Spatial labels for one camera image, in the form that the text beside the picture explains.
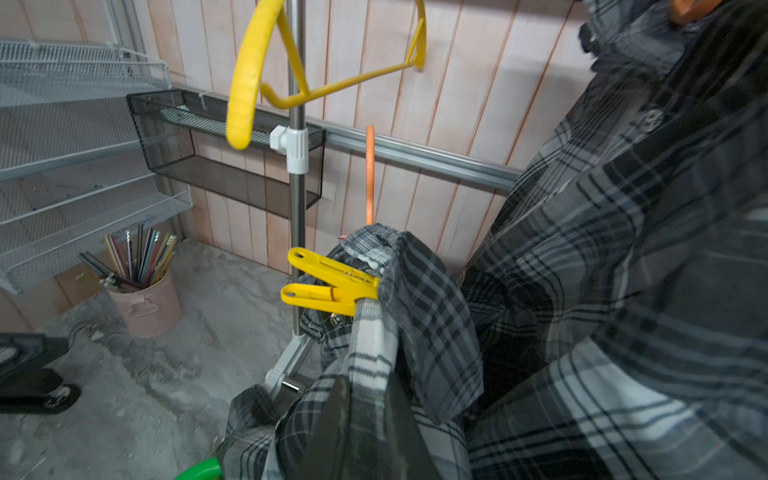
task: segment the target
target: bucket handle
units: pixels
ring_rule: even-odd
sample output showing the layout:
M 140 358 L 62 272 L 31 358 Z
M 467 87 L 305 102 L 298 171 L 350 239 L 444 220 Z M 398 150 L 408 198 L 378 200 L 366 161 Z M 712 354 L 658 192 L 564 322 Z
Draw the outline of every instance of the bucket handle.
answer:
M 150 307 L 150 309 L 147 310 L 146 312 L 136 313 L 135 307 L 138 306 L 138 305 L 144 304 L 144 303 L 146 303 Z M 131 303 L 130 308 L 128 308 L 127 315 L 128 316 L 132 316 L 132 317 L 135 318 L 135 317 L 139 317 L 139 316 L 150 315 L 151 313 L 157 312 L 159 309 L 160 309 L 160 307 L 156 303 L 152 303 L 148 298 L 142 298 L 138 302 Z

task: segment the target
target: clothespin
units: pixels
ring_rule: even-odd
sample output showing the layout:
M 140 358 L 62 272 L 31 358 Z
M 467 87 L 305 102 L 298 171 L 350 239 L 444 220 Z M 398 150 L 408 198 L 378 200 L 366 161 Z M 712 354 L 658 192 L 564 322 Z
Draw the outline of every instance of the clothespin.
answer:
M 288 250 L 288 261 L 297 269 L 330 285 L 302 283 L 286 285 L 280 291 L 280 298 L 288 305 L 355 316 L 357 300 L 379 299 L 379 279 L 373 275 L 318 255 L 306 248 Z

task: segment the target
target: white plastic clamp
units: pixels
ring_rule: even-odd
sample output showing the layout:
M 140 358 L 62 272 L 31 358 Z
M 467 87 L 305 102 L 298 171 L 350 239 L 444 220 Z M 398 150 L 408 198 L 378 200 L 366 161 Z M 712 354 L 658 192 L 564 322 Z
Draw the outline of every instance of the white plastic clamp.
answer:
M 310 135 L 305 130 L 277 126 L 270 133 L 270 148 L 286 156 L 289 174 L 304 175 L 310 171 Z

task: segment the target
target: metal pole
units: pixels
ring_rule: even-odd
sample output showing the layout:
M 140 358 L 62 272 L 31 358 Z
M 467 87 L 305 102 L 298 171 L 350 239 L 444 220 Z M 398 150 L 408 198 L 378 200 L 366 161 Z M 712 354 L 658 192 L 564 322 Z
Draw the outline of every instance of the metal pole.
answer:
M 290 20 L 291 31 L 293 32 L 293 41 L 299 49 L 299 58 L 304 63 L 304 0 L 289 0 L 288 19 Z M 299 85 L 293 72 L 288 67 L 288 93 L 293 95 L 299 93 Z M 294 130 L 304 130 L 306 128 L 306 117 L 304 115 L 304 105 L 292 107 L 288 110 L 288 121 L 290 127 Z M 290 233 L 291 247 L 306 246 L 306 185 L 304 184 L 304 175 L 290 175 Z M 301 272 L 293 268 L 293 281 L 299 279 Z M 302 309 L 298 306 L 293 308 L 293 334 L 301 335 L 299 318 Z

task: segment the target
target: orange hanger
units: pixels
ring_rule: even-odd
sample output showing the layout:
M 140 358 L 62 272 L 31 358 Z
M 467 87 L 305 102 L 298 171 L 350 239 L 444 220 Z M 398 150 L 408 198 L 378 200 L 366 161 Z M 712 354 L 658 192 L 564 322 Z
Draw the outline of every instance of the orange hanger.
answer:
M 366 131 L 366 225 L 373 223 L 373 184 L 374 158 L 376 157 L 373 141 L 373 125 Z
M 720 4 L 722 0 L 672 0 L 670 17 L 672 22 L 683 25 L 704 18 Z

